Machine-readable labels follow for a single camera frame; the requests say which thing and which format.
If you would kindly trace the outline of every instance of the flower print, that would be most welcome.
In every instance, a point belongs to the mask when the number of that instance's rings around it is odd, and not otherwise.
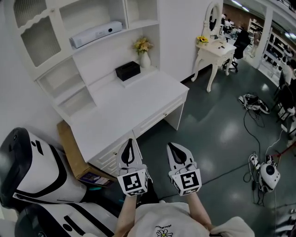
[[[157,237],[171,237],[172,235],[173,233],[168,233],[167,229],[157,231]]]

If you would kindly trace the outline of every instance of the cardboard box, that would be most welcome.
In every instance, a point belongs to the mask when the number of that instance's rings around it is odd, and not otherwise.
[[[76,179],[93,185],[107,187],[117,179],[86,163],[75,141],[71,127],[62,121],[57,125],[67,160]]]

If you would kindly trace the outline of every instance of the gray floor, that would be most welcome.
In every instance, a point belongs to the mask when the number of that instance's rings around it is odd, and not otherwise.
[[[244,127],[245,110],[237,98],[247,92],[256,93],[271,108],[276,86],[243,60],[239,63],[237,74],[231,72],[226,77],[223,71],[218,71],[212,84],[212,91],[207,93],[210,74],[211,69],[204,70],[194,83],[185,84],[190,90],[178,131],[165,121],[161,121],[138,138],[143,162],[148,166],[159,198],[173,195],[165,198],[166,201],[185,201],[176,195],[176,190],[167,176],[168,142],[181,144],[192,152],[201,170],[203,183],[247,163],[253,151],[259,152],[258,143]],[[246,117],[247,128],[260,141],[261,160],[264,159],[267,147],[277,141],[281,132],[280,123],[276,124],[275,114],[262,117],[265,128],[259,128],[248,115]],[[275,150],[284,150],[286,143],[287,135],[283,133],[281,141],[271,148],[268,154],[274,154]],[[282,157],[279,165],[282,176],[277,186],[277,206],[296,201],[294,188],[296,174],[293,172],[295,167],[296,158],[292,152]],[[251,183],[243,181],[243,175],[247,171],[248,167],[244,166],[214,180],[202,186],[198,195],[214,225],[220,225],[231,217],[240,216],[250,225],[256,236],[271,236],[275,219],[274,193],[265,196],[265,207],[254,205]],[[120,203],[119,199],[123,196],[118,184],[103,192],[117,203]],[[278,210],[279,221],[284,219],[286,211],[286,209]]]

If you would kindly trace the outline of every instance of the projector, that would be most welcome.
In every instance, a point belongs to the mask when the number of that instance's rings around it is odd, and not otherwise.
[[[122,31],[122,28],[122,23],[119,21],[112,21],[104,25],[98,25],[71,37],[70,43],[77,49],[96,39]]]

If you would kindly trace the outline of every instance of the black leggings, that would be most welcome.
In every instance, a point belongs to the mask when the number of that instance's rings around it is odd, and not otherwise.
[[[148,179],[148,192],[142,195],[136,207],[150,203],[159,203],[159,199],[154,191],[152,180]]]

